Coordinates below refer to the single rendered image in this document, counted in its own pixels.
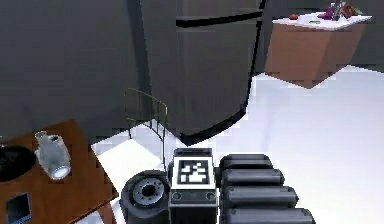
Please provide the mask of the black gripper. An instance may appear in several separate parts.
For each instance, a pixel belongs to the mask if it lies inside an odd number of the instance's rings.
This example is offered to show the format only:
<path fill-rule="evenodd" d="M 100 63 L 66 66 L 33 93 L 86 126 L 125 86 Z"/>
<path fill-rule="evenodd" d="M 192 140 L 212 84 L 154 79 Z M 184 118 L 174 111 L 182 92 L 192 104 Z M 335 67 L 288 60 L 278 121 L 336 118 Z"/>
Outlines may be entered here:
<path fill-rule="evenodd" d="M 170 185 L 167 174 L 146 170 L 130 178 L 121 191 L 120 207 L 126 224 L 169 224 Z"/>

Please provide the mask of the brown wooden table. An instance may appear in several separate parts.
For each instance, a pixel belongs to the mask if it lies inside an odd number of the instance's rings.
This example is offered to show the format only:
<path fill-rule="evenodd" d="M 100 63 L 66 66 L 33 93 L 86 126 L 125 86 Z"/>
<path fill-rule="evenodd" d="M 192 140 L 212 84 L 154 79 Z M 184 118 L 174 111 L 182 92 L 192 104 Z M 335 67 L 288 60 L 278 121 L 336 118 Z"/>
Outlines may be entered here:
<path fill-rule="evenodd" d="M 0 224 L 6 224 L 7 200 L 24 192 L 29 194 L 32 214 L 26 224 L 74 224 L 94 211 L 104 224 L 117 224 L 110 201 L 118 192 L 78 124 L 67 120 L 45 130 L 63 137 L 71 157 L 71 173 L 54 181 L 36 164 L 15 180 L 0 182 Z"/>

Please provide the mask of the clear glass bottle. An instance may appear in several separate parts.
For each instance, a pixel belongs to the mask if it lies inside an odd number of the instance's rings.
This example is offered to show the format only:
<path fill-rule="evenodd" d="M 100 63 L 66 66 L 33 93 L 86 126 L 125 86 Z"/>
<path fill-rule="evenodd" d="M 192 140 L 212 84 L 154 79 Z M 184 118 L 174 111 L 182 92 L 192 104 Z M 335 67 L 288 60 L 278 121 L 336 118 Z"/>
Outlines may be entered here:
<path fill-rule="evenodd" d="M 35 134 L 38 148 L 35 151 L 38 162 L 52 180 L 61 180 L 71 171 L 69 151 L 59 135 L 49 135 L 46 131 Z"/>

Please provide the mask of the dark blue square object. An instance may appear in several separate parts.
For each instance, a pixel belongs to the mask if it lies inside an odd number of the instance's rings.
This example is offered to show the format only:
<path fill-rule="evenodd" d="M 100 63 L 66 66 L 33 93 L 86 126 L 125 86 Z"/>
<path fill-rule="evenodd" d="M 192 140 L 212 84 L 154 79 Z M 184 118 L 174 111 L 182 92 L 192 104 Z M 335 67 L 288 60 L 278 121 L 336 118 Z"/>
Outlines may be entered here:
<path fill-rule="evenodd" d="M 6 203 L 6 224 L 23 224 L 30 220 L 31 206 L 27 192 L 16 195 Z"/>

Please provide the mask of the dark grey fridge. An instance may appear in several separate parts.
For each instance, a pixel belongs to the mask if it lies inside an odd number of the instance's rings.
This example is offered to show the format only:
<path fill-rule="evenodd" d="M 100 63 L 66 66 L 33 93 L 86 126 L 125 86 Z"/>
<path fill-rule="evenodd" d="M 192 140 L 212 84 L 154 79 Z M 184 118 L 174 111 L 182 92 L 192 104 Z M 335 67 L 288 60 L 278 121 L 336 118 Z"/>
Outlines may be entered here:
<path fill-rule="evenodd" d="M 245 114 L 267 0 L 140 0 L 152 92 L 186 145 Z"/>

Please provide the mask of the black round plate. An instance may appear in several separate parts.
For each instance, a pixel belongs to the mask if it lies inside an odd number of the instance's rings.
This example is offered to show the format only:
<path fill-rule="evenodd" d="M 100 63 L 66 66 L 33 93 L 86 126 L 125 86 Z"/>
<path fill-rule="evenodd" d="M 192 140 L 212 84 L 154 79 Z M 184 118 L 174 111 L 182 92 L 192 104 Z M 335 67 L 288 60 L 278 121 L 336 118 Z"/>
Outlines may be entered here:
<path fill-rule="evenodd" d="M 0 182 L 14 180 L 28 172 L 35 164 L 36 155 L 23 146 L 0 148 Z"/>

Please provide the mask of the brown counter with white top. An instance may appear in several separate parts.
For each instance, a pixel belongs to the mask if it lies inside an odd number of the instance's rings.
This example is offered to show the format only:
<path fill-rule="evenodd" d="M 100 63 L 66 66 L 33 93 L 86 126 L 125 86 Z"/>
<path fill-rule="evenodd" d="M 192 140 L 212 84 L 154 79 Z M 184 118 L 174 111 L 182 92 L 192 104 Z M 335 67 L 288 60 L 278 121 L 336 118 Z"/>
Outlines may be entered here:
<path fill-rule="evenodd" d="M 311 89 L 350 63 L 372 17 L 332 21 L 318 15 L 319 12 L 299 15 L 297 20 L 272 21 L 266 75 Z"/>

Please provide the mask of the purple vegetable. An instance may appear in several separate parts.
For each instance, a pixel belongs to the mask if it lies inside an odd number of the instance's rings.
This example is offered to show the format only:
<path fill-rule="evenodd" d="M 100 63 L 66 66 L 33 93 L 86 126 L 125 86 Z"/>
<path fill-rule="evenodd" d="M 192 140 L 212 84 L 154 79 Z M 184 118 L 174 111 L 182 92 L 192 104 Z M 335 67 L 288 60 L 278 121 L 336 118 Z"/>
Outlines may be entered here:
<path fill-rule="evenodd" d="M 333 18 L 333 10 L 331 8 L 328 8 L 325 13 L 319 14 L 318 18 L 324 20 L 331 20 Z"/>

